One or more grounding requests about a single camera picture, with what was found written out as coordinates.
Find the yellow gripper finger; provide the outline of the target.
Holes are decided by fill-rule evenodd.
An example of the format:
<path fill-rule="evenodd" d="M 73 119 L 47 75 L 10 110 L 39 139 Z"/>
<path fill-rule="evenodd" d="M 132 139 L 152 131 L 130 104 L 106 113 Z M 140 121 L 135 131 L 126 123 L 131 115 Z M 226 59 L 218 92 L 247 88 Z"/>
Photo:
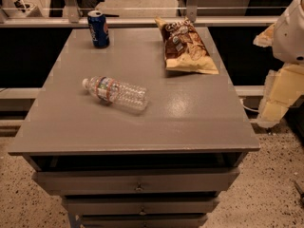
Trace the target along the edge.
<path fill-rule="evenodd" d="M 303 94 L 303 65 L 284 64 L 279 71 L 270 70 L 258 107 L 257 124 L 263 128 L 274 127 Z"/>
<path fill-rule="evenodd" d="M 271 47 L 273 45 L 275 25 L 270 25 L 254 39 L 253 44 L 258 47 Z"/>

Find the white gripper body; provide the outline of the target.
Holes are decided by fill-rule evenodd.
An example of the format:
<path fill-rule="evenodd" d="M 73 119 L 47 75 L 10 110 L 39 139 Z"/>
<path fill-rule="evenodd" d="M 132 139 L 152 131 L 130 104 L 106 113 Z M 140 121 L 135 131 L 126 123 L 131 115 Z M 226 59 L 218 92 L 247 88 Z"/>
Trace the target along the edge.
<path fill-rule="evenodd" d="M 273 54 L 284 63 L 304 63 L 303 0 L 294 0 L 276 21 Z"/>

